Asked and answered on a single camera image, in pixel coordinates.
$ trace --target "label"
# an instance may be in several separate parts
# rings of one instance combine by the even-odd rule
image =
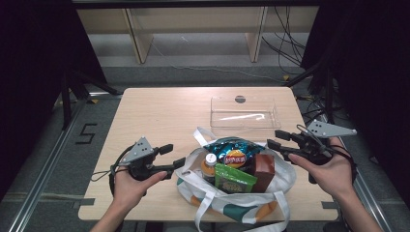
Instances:
[[[230,151],[224,158],[223,163],[227,166],[238,168],[245,164],[247,156],[240,150]]]

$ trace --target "handheld controller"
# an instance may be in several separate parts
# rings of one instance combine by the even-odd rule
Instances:
[[[167,144],[159,148],[153,148],[147,138],[142,136],[121,154],[115,164],[111,165],[109,174],[111,192],[114,193],[115,169],[118,166],[126,166],[130,175],[137,181],[144,181],[161,171],[166,171],[167,173],[165,178],[163,178],[164,180],[171,179],[174,170],[185,165],[185,158],[177,159],[169,165],[155,166],[153,162],[158,154],[164,155],[172,152],[172,150],[172,144]]]
[[[273,139],[267,140],[267,145],[270,149],[280,152],[284,160],[290,161],[289,154],[301,156],[316,165],[322,165],[330,161],[333,155],[338,154],[349,160],[352,167],[352,179],[355,180],[356,164],[350,156],[346,156],[342,152],[336,150],[328,143],[328,138],[332,136],[355,135],[355,130],[341,128],[335,125],[325,124],[320,121],[313,121],[307,129],[298,125],[300,133],[290,133],[283,130],[275,130],[275,137],[294,141],[298,144],[299,149],[284,147]],[[314,178],[309,174],[308,180],[312,184],[316,184]]]

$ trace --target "snack bag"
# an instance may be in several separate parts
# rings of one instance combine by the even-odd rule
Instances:
[[[221,138],[204,148],[215,154],[218,162],[242,171],[247,171],[253,157],[265,150],[264,147],[239,137]]]

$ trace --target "bag handle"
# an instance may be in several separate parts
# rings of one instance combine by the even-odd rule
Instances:
[[[205,214],[205,212],[208,210],[208,208],[211,206],[212,201],[214,200],[215,197],[215,192],[214,191],[207,191],[205,194],[204,199],[202,200],[201,204],[199,205],[198,210],[196,211],[195,215],[195,225],[198,231],[202,232],[200,228],[200,222],[202,219],[202,216]]]
[[[208,141],[204,138],[203,134],[206,134],[206,135],[210,136],[214,140],[217,139],[217,137],[212,132],[210,132],[209,130],[206,130],[206,129],[201,128],[201,127],[197,127],[196,130],[193,132],[193,137],[196,139],[196,141],[198,141],[198,143],[202,147],[209,144]]]
[[[289,206],[286,198],[284,197],[283,191],[274,192],[274,195],[277,198],[278,205],[284,215],[284,221],[247,230],[247,232],[282,232],[286,229],[290,220]]]

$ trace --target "wrist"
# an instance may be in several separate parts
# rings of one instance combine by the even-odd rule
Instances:
[[[126,205],[122,202],[116,201],[114,199],[111,202],[111,205],[109,205],[109,209],[112,210],[113,212],[115,212],[118,215],[124,215],[125,216],[130,212],[130,210],[132,208],[130,208],[130,206],[128,206],[128,205]]]
[[[359,197],[356,194],[356,191],[353,189],[353,186],[351,188],[346,188],[344,191],[336,193],[334,195],[334,198],[340,205],[350,204],[359,200]]]

